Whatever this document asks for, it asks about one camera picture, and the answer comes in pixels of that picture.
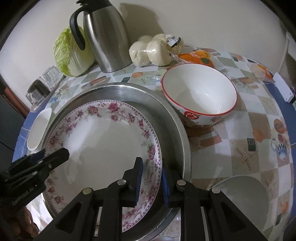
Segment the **stainless steel pitcher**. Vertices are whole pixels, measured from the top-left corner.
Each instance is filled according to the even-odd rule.
[[[77,16],[84,11],[83,28],[86,40],[104,73],[122,69],[131,64],[131,46],[126,25],[117,9],[108,0],[79,0],[82,7],[70,18],[72,34],[81,50],[85,49],[77,24]]]

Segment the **metal pin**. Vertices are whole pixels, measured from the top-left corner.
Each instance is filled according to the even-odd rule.
[[[92,190],[91,190],[91,188],[84,188],[82,190],[82,192],[83,192],[83,194],[88,195],[88,194],[90,194],[92,192]]]
[[[179,186],[184,186],[184,185],[186,184],[186,181],[185,181],[185,180],[178,180],[178,181],[177,181],[177,184],[178,184]]]
[[[119,180],[117,181],[117,184],[118,184],[118,185],[124,185],[124,184],[126,184],[126,180],[124,180],[124,179],[119,179]]]
[[[220,189],[219,188],[212,188],[212,193],[219,194],[220,193]]]

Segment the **white wall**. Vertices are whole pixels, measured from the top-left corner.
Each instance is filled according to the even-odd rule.
[[[12,31],[0,51],[0,73],[27,105],[29,85],[54,65],[53,44],[79,7],[76,0],[41,0]],[[172,33],[186,44],[242,54],[275,72],[285,36],[276,15],[260,0],[111,0],[131,40],[143,34]],[[82,14],[78,23],[82,23]]]

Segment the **table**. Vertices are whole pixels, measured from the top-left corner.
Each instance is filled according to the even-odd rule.
[[[276,101],[271,95],[276,90],[273,84],[263,83],[263,80],[272,80],[272,74],[264,66],[237,54],[203,50],[210,54],[215,69],[231,79],[238,92],[238,102],[235,109],[213,127],[186,127],[192,152],[191,182],[196,187],[209,190],[218,182],[234,175],[256,178],[265,187],[269,201],[263,234],[270,241],[278,240],[289,221],[293,204],[294,166],[291,143],[295,143],[295,139],[290,142],[289,135],[296,136],[296,130],[292,126],[296,113],[292,113],[295,112],[292,105],[291,109],[286,110],[287,106],[282,103],[281,96],[277,95]],[[167,68],[136,67],[131,64],[122,70],[106,74],[98,66],[93,66],[83,76],[64,79],[44,107],[51,107],[56,114],[81,91],[111,82],[139,84],[163,96],[160,79]],[[284,106],[282,110],[286,111],[285,118],[277,102]],[[27,152],[26,139],[35,117],[36,114],[30,113],[24,123],[14,160]],[[289,135],[285,121],[291,126],[288,128]],[[285,156],[279,156],[277,150],[281,143],[287,148]],[[28,208],[40,229],[51,221],[40,196]],[[166,236],[179,240],[179,234],[180,216],[177,215],[156,238]]]

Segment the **stainless steel tray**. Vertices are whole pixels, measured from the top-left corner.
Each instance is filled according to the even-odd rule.
[[[42,148],[58,123],[72,110],[94,100],[113,99],[123,101],[138,109],[152,124],[158,137],[162,157],[170,167],[179,171],[183,179],[191,177],[191,152],[189,141],[178,115],[170,104],[155,92],[140,85],[130,83],[109,83],[82,92],[68,102],[56,115],[47,128]],[[54,217],[57,215],[44,195],[46,206]],[[178,208],[167,208],[163,203],[163,192],[157,197],[144,218],[133,228],[122,234],[122,240],[151,240],[162,232],[176,216]]]

